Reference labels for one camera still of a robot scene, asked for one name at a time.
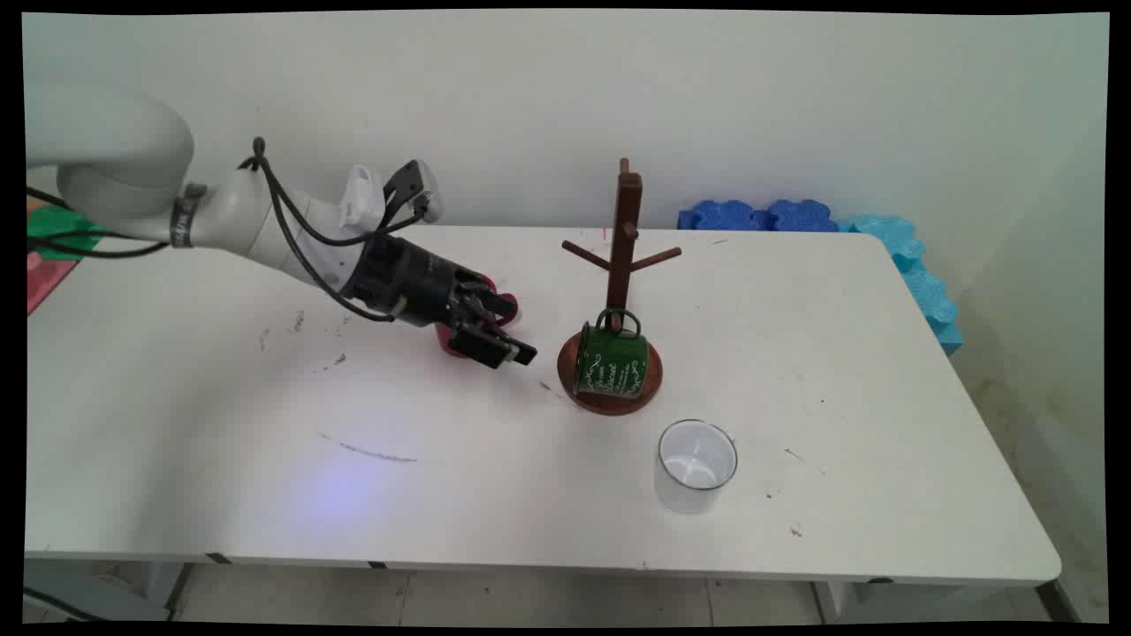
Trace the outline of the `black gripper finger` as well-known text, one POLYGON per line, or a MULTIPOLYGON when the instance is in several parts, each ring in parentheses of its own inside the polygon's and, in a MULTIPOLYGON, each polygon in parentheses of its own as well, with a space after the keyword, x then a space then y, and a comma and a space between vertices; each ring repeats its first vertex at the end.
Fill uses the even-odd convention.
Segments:
POLYGON ((506 363, 529 366, 538 354, 532 345, 509 337, 494 323, 457 323, 448 330, 447 350, 450 353, 492 369, 506 363))
POLYGON ((520 303, 511 293, 500 293, 489 276, 470 276, 458 281, 458 292, 466 306, 476 307, 493 323, 513 323, 520 315, 520 303))

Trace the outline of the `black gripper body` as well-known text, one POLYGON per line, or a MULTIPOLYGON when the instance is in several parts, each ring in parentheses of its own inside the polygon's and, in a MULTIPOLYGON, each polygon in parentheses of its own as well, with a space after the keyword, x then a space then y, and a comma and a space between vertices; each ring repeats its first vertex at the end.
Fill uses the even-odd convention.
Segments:
POLYGON ((475 319, 483 299, 464 284, 480 283, 464 269, 428 249, 396 235, 380 235, 362 246, 353 273, 342 289, 348 300, 359 300, 373 313, 391 315, 395 321, 428 327, 452 326, 475 319))

